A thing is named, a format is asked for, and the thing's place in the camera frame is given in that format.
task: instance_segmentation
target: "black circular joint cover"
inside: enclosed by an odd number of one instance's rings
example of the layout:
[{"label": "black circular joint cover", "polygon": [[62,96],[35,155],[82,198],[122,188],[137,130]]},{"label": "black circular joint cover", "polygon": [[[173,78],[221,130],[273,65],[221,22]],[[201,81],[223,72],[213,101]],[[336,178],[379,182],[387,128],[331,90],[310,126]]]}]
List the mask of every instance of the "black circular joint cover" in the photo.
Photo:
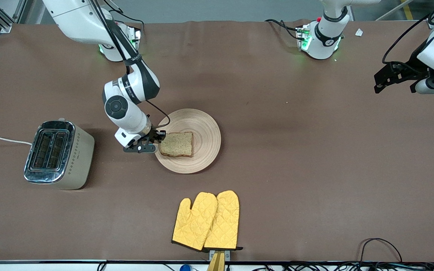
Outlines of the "black circular joint cover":
[{"label": "black circular joint cover", "polygon": [[125,117],[128,109],[128,101],[122,96],[112,96],[105,103],[105,112],[114,119]]}]

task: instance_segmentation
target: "quilted oven mitt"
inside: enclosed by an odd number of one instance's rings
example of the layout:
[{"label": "quilted oven mitt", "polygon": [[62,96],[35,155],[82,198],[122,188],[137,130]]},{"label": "quilted oven mitt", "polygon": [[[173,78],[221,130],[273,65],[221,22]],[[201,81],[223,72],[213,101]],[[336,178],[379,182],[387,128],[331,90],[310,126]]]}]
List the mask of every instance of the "quilted oven mitt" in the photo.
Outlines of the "quilted oven mitt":
[{"label": "quilted oven mitt", "polygon": [[202,250],[216,211],[214,194],[200,192],[193,206],[190,199],[183,199],[177,212],[172,243]]},{"label": "quilted oven mitt", "polygon": [[239,198],[234,191],[217,195],[217,212],[203,245],[212,250],[239,250],[237,230],[239,228]]}]

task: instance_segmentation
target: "oven mitt thumb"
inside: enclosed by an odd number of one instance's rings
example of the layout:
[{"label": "oven mitt thumb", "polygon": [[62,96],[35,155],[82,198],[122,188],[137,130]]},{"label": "oven mitt thumb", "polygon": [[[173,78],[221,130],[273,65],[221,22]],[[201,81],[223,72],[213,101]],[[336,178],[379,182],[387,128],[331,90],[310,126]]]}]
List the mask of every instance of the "oven mitt thumb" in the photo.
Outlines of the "oven mitt thumb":
[{"label": "oven mitt thumb", "polygon": [[237,247],[239,228],[239,198],[234,191],[217,195],[217,213],[205,240],[204,247],[209,250],[240,250]]},{"label": "oven mitt thumb", "polygon": [[172,243],[202,250],[217,211],[214,194],[200,192],[193,206],[190,199],[183,199],[177,212]]}]

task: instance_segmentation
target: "brown table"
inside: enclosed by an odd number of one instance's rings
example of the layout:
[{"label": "brown table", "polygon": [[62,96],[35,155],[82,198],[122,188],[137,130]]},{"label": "brown table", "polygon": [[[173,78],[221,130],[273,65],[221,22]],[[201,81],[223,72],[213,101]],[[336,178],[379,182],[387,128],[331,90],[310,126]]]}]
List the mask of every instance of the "brown table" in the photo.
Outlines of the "brown table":
[{"label": "brown table", "polygon": [[[244,247],[234,260],[356,260],[362,240],[381,237],[405,261],[434,261],[434,96],[409,84],[373,91],[383,53],[410,24],[352,22],[324,61],[268,23],[145,26],[141,52],[162,85],[153,101],[203,110],[222,130],[219,156],[193,175],[114,139],[101,91],[121,63],[55,25],[13,26],[0,37],[0,136],[31,141],[64,117],[96,144],[88,185],[61,191],[27,183],[28,146],[0,141],[0,259],[206,259],[170,243],[179,202],[232,189]],[[390,59],[427,34],[412,31]],[[396,256],[376,243],[365,259]]]}]

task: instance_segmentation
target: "white power cord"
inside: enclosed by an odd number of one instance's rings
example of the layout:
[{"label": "white power cord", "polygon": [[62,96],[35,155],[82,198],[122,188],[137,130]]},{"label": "white power cord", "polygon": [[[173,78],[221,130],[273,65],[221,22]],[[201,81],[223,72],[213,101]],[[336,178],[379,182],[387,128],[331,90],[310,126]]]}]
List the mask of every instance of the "white power cord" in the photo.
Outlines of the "white power cord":
[{"label": "white power cord", "polygon": [[9,141],[9,142],[14,142],[14,143],[22,143],[22,144],[28,144],[29,146],[33,145],[29,142],[26,141],[19,141],[19,140],[12,140],[12,139],[4,139],[2,137],[0,137],[0,140],[4,140],[4,141]]}]

